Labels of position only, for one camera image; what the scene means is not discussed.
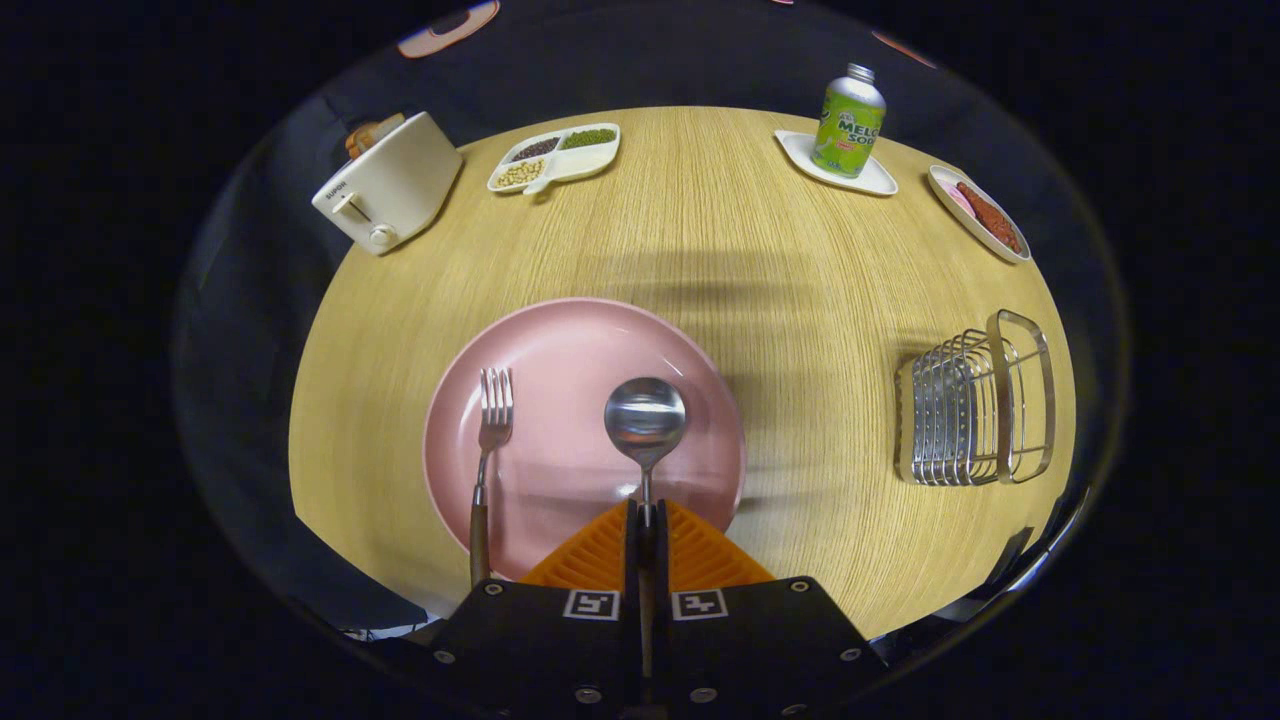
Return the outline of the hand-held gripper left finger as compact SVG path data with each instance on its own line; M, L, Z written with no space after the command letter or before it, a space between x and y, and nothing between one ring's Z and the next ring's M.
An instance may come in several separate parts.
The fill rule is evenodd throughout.
M614 589L490 579L431 642L442 683L483 716L623 716L644 696L637 602L637 505L589 529L605 533Z

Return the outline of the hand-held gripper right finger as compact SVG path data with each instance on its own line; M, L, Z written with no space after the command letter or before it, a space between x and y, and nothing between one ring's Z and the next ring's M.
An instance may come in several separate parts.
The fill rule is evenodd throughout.
M652 514L652 702L666 716L815 716L886 678L812 577L776 579L695 512Z

